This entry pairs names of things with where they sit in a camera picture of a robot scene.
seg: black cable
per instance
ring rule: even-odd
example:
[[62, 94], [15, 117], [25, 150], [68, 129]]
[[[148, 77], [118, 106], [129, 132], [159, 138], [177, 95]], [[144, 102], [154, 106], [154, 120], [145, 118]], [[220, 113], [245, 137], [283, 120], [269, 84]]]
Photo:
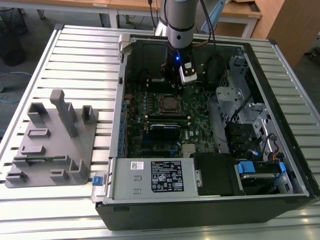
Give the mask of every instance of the black cable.
[[142, 18], [141, 22], [139, 23], [139, 25], [138, 25], [138, 26], [135, 26], [135, 27], [134, 27], [134, 29], [139, 28], [139, 27], [140, 27], [140, 25], [142, 24], [142, 22], [144, 21], [144, 19], [145, 19], [145, 16], [143, 16], [143, 18]]
[[249, 96], [243, 101], [243, 103], [241, 104], [241, 106], [234, 111], [234, 114], [232, 115], [232, 117], [230, 118], [229, 122], [232, 122], [232, 120], [236, 117], [236, 115], [238, 113], [240, 113], [240, 111], [245, 107], [245, 105], [249, 102], [249, 100], [251, 99], [252, 94], [250, 93]]
[[267, 146], [267, 142], [268, 142], [269, 138], [272, 137], [273, 135], [275, 135], [275, 134], [271, 132], [271, 133], [269, 133], [269, 134], [266, 136], [265, 141], [264, 141], [263, 146], [262, 146], [262, 151], [261, 151], [261, 154], [260, 154], [260, 157], [259, 157], [260, 160], [263, 159], [263, 157], [264, 157], [264, 152], [265, 152], [266, 146]]
[[156, 28], [157, 26], [156, 26], [156, 24], [155, 24], [154, 15], [153, 15], [153, 13], [152, 13], [152, 7], [151, 7], [151, 4], [149, 4], [149, 5], [150, 5], [150, 13], [151, 13], [152, 23], [153, 23], [154, 28]]
[[167, 0], [164, 0], [164, 17], [165, 17], [165, 21], [167, 23], [167, 25], [169, 26], [169, 21], [168, 21], [168, 18], [167, 18]]
[[156, 25], [158, 25], [158, 23], [159, 23], [159, 16], [158, 16], [158, 3], [157, 3], [157, 0], [155, 0], [155, 6], [156, 6], [156, 9], [155, 9], [155, 13], [156, 13]]
[[209, 36], [211, 35], [210, 33], [212, 32], [213, 55], [215, 55], [215, 54], [216, 54], [216, 38], [215, 38], [214, 27], [212, 26], [212, 22], [211, 22], [211, 20], [210, 20], [210, 17], [209, 17], [209, 14], [208, 14], [208, 11], [207, 11], [207, 8], [206, 8], [206, 5], [205, 5], [204, 0], [200, 0], [200, 3], [201, 3], [201, 6], [202, 6], [202, 9], [203, 9], [205, 18], [206, 18], [206, 22], [207, 22], [207, 24], [208, 24]]

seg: blue tab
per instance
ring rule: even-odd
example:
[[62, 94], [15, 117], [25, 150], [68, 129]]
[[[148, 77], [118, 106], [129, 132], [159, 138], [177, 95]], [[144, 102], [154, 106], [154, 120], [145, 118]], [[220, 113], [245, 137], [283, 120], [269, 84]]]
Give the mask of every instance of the blue tab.
[[243, 173], [244, 173], [244, 169], [242, 168], [241, 164], [239, 163], [239, 164], [237, 164], [236, 166], [237, 166], [237, 168], [238, 168], [239, 174], [243, 174]]
[[286, 166], [282, 161], [279, 163], [279, 167], [280, 167], [282, 173], [286, 171]]
[[237, 164], [239, 174], [254, 174], [256, 172], [252, 161], [241, 161]]
[[102, 176], [94, 176], [92, 178], [92, 185], [93, 186], [103, 186], [104, 185], [104, 178]]

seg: aluminum slotted table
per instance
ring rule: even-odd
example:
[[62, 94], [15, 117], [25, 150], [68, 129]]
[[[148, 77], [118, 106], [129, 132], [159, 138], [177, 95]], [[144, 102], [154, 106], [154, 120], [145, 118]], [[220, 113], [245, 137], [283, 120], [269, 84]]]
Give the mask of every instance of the aluminum slotted table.
[[[150, 31], [64, 26], [55, 29], [0, 145], [0, 239], [317, 239], [320, 205], [287, 212], [266, 223], [162, 229], [109, 231], [91, 201], [92, 184], [76, 186], [5, 187], [7, 172], [22, 141], [32, 102], [49, 101], [54, 88], [63, 89], [74, 108], [92, 105], [99, 110], [91, 177], [108, 165], [117, 91], [118, 38], [121, 33], [151, 35]], [[205, 35], [196, 38], [206, 39]], [[320, 118], [277, 45], [267, 40], [217, 37], [250, 43], [320, 184]]]

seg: wire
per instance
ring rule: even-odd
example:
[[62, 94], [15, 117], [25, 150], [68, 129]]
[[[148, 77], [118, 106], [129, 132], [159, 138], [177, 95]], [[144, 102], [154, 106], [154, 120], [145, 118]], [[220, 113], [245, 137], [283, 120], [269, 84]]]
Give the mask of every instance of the wire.
[[276, 156], [277, 156], [278, 153], [280, 152], [280, 147], [279, 147], [279, 145], [276, 143], [276, 141], [273, 141], [273, 144], [276, 146], [276, 150], [275, 150], [275, 152], [272, 154], [272, 156], [271, 156], [271, 158], [270, 158], [272, 161], [276, 160]]
[[152, 6], [151, 6], [151, 3], [149, 4], [150, 5], [150, 14], [151, 14], [151, 19], [152, 19], [152, 23], [153, 23], [153, 26], [154, 28], [157, 28], [156, 24], [155, 24], [155, 20], [154, 20], [154, 15], [152, 13]]
[[158, 0], [155, 0], [155, 12], [156, 12], [156, 24], [159, 23], [159, 16], [158, 16]]
[[205, 95], [206, 98], [208, 99], [209, 97], [208, 97], [208, 95], [206, 94], [206, 91], [205, 91], [204, 87], [202, 87], [202, 90], [203, 90], [204, 95]]
[[16, 104], [19, 103], [20, 101], [5, 101], [5, 100], [1, 100], [0, 99], [0, 103], [4, 103], [4, 104]]
[[5, 74], [0, 75], [0, 78], [7, 76], [7, 75], [11, 75], [11, 74], [22, 74], [22, 75], [28, 75], [29, 77], [32, 77], [32, 74], [28, 73], [28, 72], [24, 72], [24, 71], [12, 71], [12, 72], [7, 72]]
[[261, 154], [260, 154], [260, 157], [259, 157], [260, 160], [263, 159], [263, 157], [264, 157], [264, 152], [265, 152], [266, 146], [267, 146], [267, 142], [268, 142], [269, 138], [270, 138], [271, 136], [273, 136], [273, 135], [275, 135], [275, 134], [271, 132], [271, 133], [269, 133], [269, 134], [266, 136], [265, 141], [264, 141], [263, 146], [262, 146], [262, 151], [261, 151]]
[[236, 115], [238, 113], [240, 113], [240, 111], [245, 107], [245, 105], [249, 102], [249, 100], [251, 99], [252, 94], [250, 93], [249, 96], [246, 97], [246, 99], [242, 102], [241, 106], [234, 111], [234, 114], [232, 115], [232, 117], [230, 118], [229, 122], [232, 122], [232, 120], [236, 117]]
[[211, 39], [211, 33], [212, 33], [212, 40], [213, 40], [213, 58], [215, 58], [215, 54], [216, 54], [216, 38], [215, 38], [215, 30], [214, 30], [214, 27], [212, 26], [212, 22], [210, 20], [210, 17], [209, 17], [209, 14], [208, 14], [208, 11], [207, 11], [207, 8], [206, 8], [206, 5], [205, 5], [205, 2], [204, 0], [200, 0], [200, 3], [201, 3], [201, 6], [202, 6], [202, 9], [203, 9], [203, 12], [204, 12], [204, 15], [205, 15], [205, 18], [206, 18], [206, 23], [208, 24], [208, 28], [209, 28], [209, 38], [208, 40], [205, 40], [203, 41], [202, 43], [194, 46], [195, 48], [198, 48], [198, 47], [201, 47], [201, 46], [204, 46], [206, 45], [210, 39]]
[[144, 19], [145, 19], [145, 16], [143, 16], [143, 18], [142, 18], [141, 22], [139, 23], [139, 25], [138, 25], [138, 26], [135, 26], [134, 28], [135, 28], [135, 29], [139, 28], [139, 27], [141, 26], [142, 22], [144, 21]]
[[128, 15], [128, 18], [129, 18], [129, 19], [134, 19], [135, 17], [136, 17], [136, 15], [135, 15], [135, 16], [129, 16], [129, 15]]

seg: warning label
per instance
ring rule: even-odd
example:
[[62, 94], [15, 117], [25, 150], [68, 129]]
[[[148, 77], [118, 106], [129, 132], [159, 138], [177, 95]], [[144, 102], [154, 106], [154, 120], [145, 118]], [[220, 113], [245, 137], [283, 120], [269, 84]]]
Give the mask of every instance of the warning label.
[[152, 161], [151, 189], [154, 193], [183, 192], [181, 161]]

